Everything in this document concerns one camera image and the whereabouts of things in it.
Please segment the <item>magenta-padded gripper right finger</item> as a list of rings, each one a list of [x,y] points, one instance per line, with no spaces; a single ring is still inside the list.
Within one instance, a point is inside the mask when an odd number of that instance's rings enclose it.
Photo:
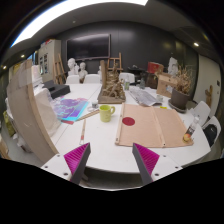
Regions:
[[[133,144],[132,153],[135,157],[143,185],[147,185],[182,169],[168,155],[159,155],[152,150]]]

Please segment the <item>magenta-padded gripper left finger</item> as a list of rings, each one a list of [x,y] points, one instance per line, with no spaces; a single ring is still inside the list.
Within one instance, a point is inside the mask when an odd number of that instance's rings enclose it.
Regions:
[[[90,152],[90,144],[83,144],[65,155],[56,154],[42,166],[42,169],[74,184],[79,184]]]

